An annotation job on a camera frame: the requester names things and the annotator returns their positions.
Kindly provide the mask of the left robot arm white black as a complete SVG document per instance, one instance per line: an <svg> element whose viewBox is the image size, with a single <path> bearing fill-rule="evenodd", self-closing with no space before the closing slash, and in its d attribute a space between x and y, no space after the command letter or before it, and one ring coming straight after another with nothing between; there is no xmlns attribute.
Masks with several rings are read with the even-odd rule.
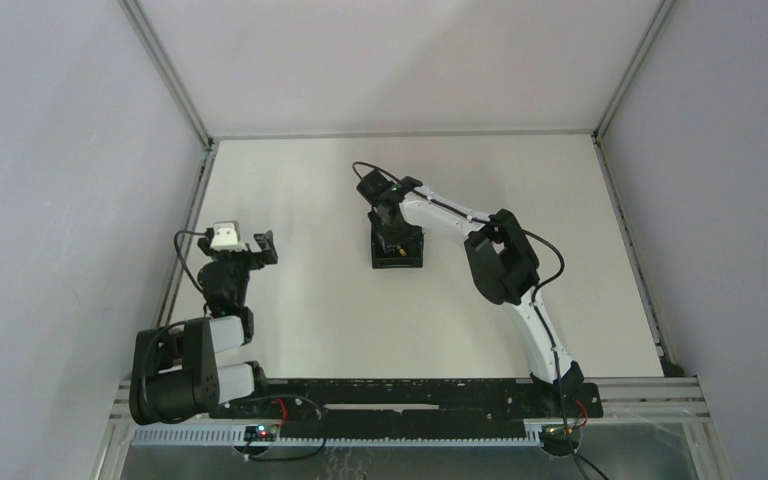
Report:
<svg viewBox="0 0 768 480"><path fill-rule="evenodd" d="M277 264L274 234L254 234L257 247L252 249L240 239L235 223L226 222L196 238L209 261L190 278L203 296L206 313L138 333L129 410L139 425L176 424L199 414L215 414L267 389L257 361L221 366L217 357L253 340L248 284L252 271Z"/></svg>

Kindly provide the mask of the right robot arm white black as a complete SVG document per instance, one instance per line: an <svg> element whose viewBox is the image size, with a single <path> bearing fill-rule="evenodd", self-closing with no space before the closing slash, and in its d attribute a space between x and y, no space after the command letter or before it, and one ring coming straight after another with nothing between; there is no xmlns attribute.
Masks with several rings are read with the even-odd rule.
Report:
<svg viewBox="0 0 768 480"><path fill-rule="evenodd" d="M359 175L357 192L369 204L371 265L375 269L420 268L424 236L443 235L465 252L474 286L501 306L525 346L531 379L565 406L583 385L577 361L562 343L542 300L546 281L532 241L515 214L476 211L439 196L420 180L397 178L370 165Z"/></svg>

